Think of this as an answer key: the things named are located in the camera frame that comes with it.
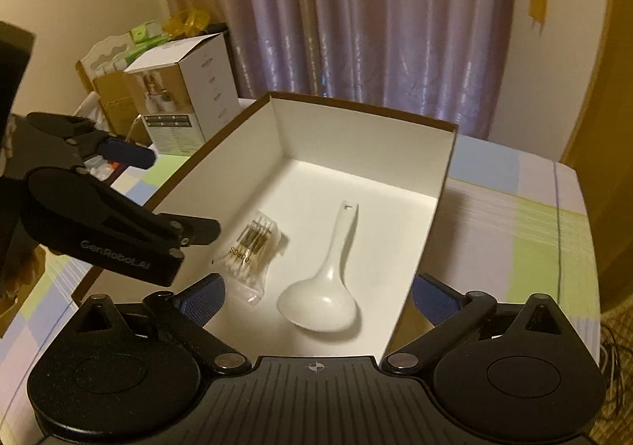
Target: white cardboard box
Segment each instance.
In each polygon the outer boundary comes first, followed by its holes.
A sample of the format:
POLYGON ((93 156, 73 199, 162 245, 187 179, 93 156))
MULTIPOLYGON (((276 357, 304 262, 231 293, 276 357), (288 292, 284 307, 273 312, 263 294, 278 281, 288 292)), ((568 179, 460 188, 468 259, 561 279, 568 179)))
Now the white cardboard box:
MULTIPOLYGON (((220 239, 189 247, 172 287, 211 272, 210 261, 259 209, 287 238, 254 307, 227 295, 206 329, 251 361, 271 356, 373 355, 381 360, 419 266, 444 187, 457 127, 364 104, 272 93, 246 109, 191 157, 153 199, 156 212, 215 218, 220 239), (307 331, 277 310, 279 294, 311 277, 327 252, 343 200, 358 221, 343 271, 354 325, 307 331)), ((117 303, 163 289, 104 272, 89 290, 117 303)))
POLYGON ((240 112, 222 34, 150 49, 125 73, 138 113, 161 154, 193 154, 240 112))

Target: metal screw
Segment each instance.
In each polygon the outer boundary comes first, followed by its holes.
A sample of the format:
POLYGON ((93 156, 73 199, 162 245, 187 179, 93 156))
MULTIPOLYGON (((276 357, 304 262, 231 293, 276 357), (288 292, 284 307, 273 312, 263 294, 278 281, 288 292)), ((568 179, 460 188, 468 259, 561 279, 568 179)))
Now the metal screw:
POLYGON ((404 370, 407 368, 413 368, 417 366, 419 360, 413 354, 407 354, 406 352, 398 352, 397 354, 391 354, 387 358, 387 362, 394 368, 404 370))
POLYGON ((185 255, 178 249, 169 249, 169 255, 176 259, 184 259, 185 255))
POLYGON ((217 356, 213 362, 221 370, 233 370, 242 366, 246 362, 246 358, 242 354, 227 352, 217 356))
POLYGON ((472 292, 467 292, 466 295, 471 299, 474 297, 483 297, 484 295, 488 295, 486 292, 480 292, 478 290, 474 290, 472 292))

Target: table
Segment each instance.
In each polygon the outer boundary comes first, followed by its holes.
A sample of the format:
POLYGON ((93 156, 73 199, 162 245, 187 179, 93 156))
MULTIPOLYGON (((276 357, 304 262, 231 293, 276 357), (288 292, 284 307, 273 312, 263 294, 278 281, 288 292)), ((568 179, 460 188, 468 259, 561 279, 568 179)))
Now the table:
MULTIPOLYGON (((185 160, 160 156, 151 170, 127 169, 113 187, 143 204, 185 160)), ((32 445, 41 438, 26 378, 76 311, 71 295, 90 266, 47 255, 44 276, 0 341, 4 445, 32 445)), ((460 292, 483 290, 500 302, 523 303, 533 292, 548 293, 597 361, 597 271, 589 221, 571 168, 459 136, 422 268, 460 292)), ((410 311, 408 306, 404 315, 410 311)))

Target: white ceramic spoon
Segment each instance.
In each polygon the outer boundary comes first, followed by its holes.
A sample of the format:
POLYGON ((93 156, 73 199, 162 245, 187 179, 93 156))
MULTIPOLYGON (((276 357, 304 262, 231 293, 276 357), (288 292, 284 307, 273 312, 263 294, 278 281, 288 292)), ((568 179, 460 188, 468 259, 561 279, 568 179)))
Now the white ceramic spoon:
POLYGON ((357 204, 341 204, 321 268, 314 277, 291 284, 279 296, 277 309, 293 324, 312 331, 337 332, 354 323, 356 301, 341 281, 341 256, 357 212, 357 204))

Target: curtain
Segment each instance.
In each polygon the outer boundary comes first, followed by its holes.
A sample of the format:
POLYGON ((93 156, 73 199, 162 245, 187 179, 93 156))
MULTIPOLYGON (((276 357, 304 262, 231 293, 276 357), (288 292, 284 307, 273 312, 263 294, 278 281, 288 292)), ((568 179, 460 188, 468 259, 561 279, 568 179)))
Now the curtain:
POLYGON ((168 0, 226 21, 238 90, 358 100, 486 138, 514 0, 168 0))

